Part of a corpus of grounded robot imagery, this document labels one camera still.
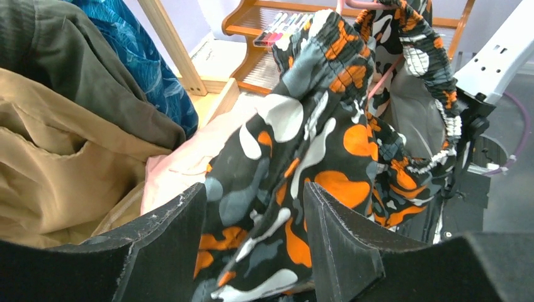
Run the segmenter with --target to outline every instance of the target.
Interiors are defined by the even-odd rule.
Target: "khaki fabric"
[[[137,217],[147,158],[171,152],[6,69],[0,146],[0,238],[41,248]]]

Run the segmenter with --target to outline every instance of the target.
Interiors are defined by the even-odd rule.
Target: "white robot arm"
[[[534,55],[534,0],[523,0],[482,50],[455,74],[467,96],[496,104],[519,68]]]

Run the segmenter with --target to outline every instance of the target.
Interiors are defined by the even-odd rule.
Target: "blue shirt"
[[[191,137],[198,115],[178,78],[122,0],[65,0],[81,8],[106,38],[147,99]]]

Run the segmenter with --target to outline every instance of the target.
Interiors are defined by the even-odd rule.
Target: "pink garment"
[[[255,100],[247,99],[242,108],[216,117],[170,155],[148,159],[141,215],[166,204],[194,183],[205,181],[210,160],[230,135],[258,112]]]

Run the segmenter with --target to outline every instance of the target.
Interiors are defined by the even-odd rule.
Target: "camouflage fabric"
[[[205,181],[207,212],[193,302],[245,302],[290,293],[312,277],[303,184],[319,183],[347,207],[389,227],[408,219],[446,184],[460,118],[443,42],[405,1],[396,4],[406,68],[436,99],[446,125],[443,150],[414,159],[405,138],[368,110],[377,13],[354,26],[331,10],[273,47],[281,79],[265,97],[276,105],[238,129]]]
[[[432,25],[432,0],[407,0],[408,5],[415,9],[431,26]],[[378,80],[385,74],[391,65],[402,55],[402,44],[399,40],[399,28],[401,27],[401,15],[398,10],[376,11],[373,17],[373,37],[377,41],[375,54],[375,78]],[[397,71],[402,68],[398,65],[393,74],[386,79],[368,104],[368,111],[375,116],[382,117],[390,102],[390,86],[394,81]]]

